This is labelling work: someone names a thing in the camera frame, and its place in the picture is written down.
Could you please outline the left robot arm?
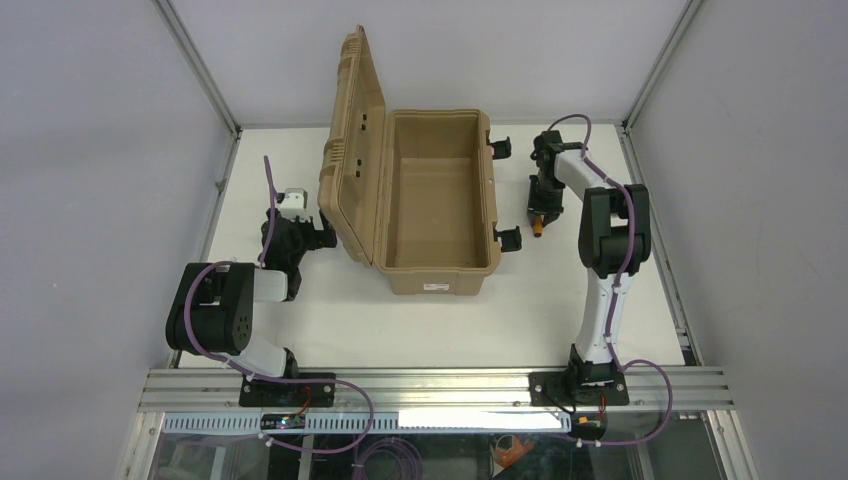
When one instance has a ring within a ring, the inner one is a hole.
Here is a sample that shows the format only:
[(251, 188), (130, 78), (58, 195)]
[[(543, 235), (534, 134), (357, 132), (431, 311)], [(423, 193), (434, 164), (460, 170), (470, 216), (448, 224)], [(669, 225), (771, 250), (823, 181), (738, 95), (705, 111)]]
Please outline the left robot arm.
[(300, 264), (310, 251), (334, 248), (335, 230), (324, 215), (312, 217), (269, 212), (261, 226), (259, 266), (221, 261), (185, 266), (165, 324), (173, 350), (205, 356), (241, 371), (248, 378), (298, 379), (291, 350), (253, 332), (257, 303), (293, 301), (302, 284)]

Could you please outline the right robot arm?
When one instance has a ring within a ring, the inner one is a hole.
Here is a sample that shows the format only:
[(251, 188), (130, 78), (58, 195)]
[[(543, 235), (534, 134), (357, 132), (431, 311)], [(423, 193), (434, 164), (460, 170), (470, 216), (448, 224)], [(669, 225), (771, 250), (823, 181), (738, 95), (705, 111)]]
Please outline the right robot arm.
[(578, 255), (587, 271), (583, 320), (561, 372), (529, 375), (531, 403), (571, 409), (625, 405), (628, 392), (617, 355), (625, 298), (651, 255), (650, 196), (642, 184), (623, 185), (591, 158), (583, 142), (565, 142), (549, 129), (533, 141), (527, 217), (535, 236), (564, 211), (563, 196), (581, 201)]

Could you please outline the black lower box latch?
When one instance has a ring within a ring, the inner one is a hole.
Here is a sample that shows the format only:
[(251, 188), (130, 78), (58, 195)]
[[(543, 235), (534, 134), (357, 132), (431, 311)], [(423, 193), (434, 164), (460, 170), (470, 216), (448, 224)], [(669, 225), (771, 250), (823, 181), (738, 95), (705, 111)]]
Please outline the black lower box latch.
[(494, 239), (501, 253), (518, 252), (523, 247), (522, 233), (519, 226), (511, 229), (494, 230)]

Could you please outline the black box latch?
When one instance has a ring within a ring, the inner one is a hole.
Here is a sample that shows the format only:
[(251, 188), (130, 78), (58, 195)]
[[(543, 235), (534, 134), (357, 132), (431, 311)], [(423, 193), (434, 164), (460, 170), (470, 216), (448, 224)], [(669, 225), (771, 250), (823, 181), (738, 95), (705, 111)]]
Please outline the black box latch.
[(494, 230), (494, 239), (501, 253), (518, 252), (523, 247), (522, 233), (519, 226), (511, 229)]
[(512, 142), (509, 136), (503, 140), (488, 141), (487, 146), (493, 160), (507, 159), (512, 155)]

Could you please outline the black upper box latch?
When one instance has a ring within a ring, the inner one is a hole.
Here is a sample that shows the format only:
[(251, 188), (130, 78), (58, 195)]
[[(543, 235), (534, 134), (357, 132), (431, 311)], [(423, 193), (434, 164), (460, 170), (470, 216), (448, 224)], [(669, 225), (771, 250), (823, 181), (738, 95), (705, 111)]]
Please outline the black upper box latch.
[(512, 142), (509, 136), (503, 140), (488, 141), (487, 146), (493, 160), (507, 159), (512, 155)]

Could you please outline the tan plastic tool box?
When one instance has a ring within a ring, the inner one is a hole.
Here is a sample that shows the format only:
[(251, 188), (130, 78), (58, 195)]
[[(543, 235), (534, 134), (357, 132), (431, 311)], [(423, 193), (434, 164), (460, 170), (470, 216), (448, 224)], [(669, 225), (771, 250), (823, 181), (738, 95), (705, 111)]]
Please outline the tan plastic tool box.
[(388, 109), (365, 29), (344, 39), (318, 205), (393, 293), (473, 296), (497, 268), (490, 129), (478, 109)]

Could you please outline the orange object below table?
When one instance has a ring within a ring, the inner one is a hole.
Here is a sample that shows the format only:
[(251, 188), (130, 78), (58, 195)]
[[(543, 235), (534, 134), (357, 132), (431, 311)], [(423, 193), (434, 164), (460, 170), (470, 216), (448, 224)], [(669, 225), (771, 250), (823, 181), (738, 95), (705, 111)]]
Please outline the orange object below table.
[(497, 437), (491, 444), (495, 465), (506, 469), (523, 458), (535, 447), (534, 441), (525, 436), (507, 434)]

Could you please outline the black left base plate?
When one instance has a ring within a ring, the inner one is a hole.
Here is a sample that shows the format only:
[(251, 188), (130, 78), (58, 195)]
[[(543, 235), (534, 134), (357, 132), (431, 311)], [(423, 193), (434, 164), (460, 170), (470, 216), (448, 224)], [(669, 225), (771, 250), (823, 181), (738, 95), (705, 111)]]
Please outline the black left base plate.
[(334, 380), (331, 372), (301, 373), (305, 383), (291, 384), (243, 378), (238, 405), (244, 408), (301, 408), (332, 407), (335, 399)]

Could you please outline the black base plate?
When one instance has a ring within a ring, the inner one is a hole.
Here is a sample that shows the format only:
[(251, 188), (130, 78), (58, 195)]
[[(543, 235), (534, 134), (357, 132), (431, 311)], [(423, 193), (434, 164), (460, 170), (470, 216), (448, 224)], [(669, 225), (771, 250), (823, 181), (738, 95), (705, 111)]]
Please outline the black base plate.
[(566, 371), (534, 371), (528, 375), (531, 405), (576, 407), (626, 406), (630, 403), (625, 377), (616, 373), (611, 382), (582, 385)]
[(331, 372), (301, 373), (305, 383), (291, 384), (243, 378), (238, 405), (244, 408), (301, 408), (332, 407), (335, 399), (334, 380)]

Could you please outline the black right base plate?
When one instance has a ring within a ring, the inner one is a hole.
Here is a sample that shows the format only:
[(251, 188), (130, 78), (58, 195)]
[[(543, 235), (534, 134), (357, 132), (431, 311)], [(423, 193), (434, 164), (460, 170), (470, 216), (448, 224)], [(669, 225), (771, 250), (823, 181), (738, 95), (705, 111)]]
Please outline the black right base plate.
[(616, 373), (611, 382), (582, 385), (566, 371), (534, 371), (528, 375), (531, 405), (576, 407), (626, 406), (630, 403), (625, 377)]

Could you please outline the aluminium front rail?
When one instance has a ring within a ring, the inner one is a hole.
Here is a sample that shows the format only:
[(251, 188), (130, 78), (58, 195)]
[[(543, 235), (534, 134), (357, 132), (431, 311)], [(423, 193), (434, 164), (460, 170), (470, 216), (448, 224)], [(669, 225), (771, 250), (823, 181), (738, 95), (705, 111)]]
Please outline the aluminium front rail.
[[(349, 368), (338, 369), (332, 407), (313, 412), (378, 412), (405, 409), (532, 411), (529, 368)], [(221, 368), (154, 369), (149, 372), (141, 412), (294, 412), (300, 408), (244, 408), (238, 405), (243, 377)], [(718, 367), (667, 366), (663, 373), (633, 367), (625, 382), (630, 403), (608, 412), (732, 410), (734, 401)]]

